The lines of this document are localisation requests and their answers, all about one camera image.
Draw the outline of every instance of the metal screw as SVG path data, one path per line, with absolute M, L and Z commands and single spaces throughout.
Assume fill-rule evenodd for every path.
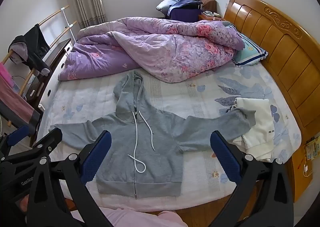
M 253 160 L 253 156 L 251 156 L 250 154 L 246 154 L 246 155 L 244 156 L 244 158 L 245 158 L 246 160 L 248 160 L 248 161 L 252 161 L 252 160 Z
M 282 161 L 279 159 L 279 158 L 276 158 L 276 163 L 281 165 L 282 164 Z
M 40 164 L 44 165 L 45 163 L 47 163 L 47 158 L 46 157 L 41 158 L 40 159 Z
M 76 160 L 77 157 L 78 157 L 77 154 L 71 154 L 71 155 L 69 155 L 69 159 L 70 159 L 70 160 Z

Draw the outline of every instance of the hood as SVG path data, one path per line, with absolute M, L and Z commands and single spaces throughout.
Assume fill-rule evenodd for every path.
M 116 99 L 116 116 L 122 120 L 134 122 L 132 112 L 137 114 L 137 121 L 143 121 L 139 116 L 139 111 L 145 119 L 152 113 L 151 106 L 146 91 L 143 86 L 143 77 L 136 71 L 132 71 L 123 77 L 113 89 Z

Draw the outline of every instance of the folded white garment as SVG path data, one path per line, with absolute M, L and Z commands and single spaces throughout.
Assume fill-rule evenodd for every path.
M 268 99 L 236 98 L 231 109 L 255 110 L 256 124 L 246 134 L 232 141 L 239 150 L 251 154 L 255 159 L 270 162 L 275 128 Z

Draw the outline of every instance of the blue gripper pad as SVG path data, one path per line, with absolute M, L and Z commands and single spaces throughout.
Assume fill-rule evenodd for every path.
M 210 137 L 210 145 L 217 156 L 224 172 L 231 182 L 239 184 L 241 182 L 241 169 L 238 161 L 230 152 L 227 145 L 223 142 L 220 136 L 213 132 Z
M 29 134 L 29 127 L 24 125 L 7 136 L 7 144 L 9 147 L 14 146 Z
M 82 164 L 80 180 L 83 184 L 92 181 L 97 173 L 102 161 L 111 147 L 111 134 L 105 132 L 103 136 L 99 136 L 95 147 L 90 151 L 89 155 Z

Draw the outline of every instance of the hoodie pocket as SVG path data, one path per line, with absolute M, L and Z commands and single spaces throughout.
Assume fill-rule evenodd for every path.
M 159 154 L 139 154 L 136 158 L 146 164 L 144 173 L 135 172 L 136 183 L 166 183 L 171 182 L 176 171 L 176 163 L 167 156 Z M 137 162 L 138 170 L 143 165 Z
M 100 169 L 103 180 L 133 183 L 134 162 L 127 154 L 116 152 L 110 160 L 105 158 Z

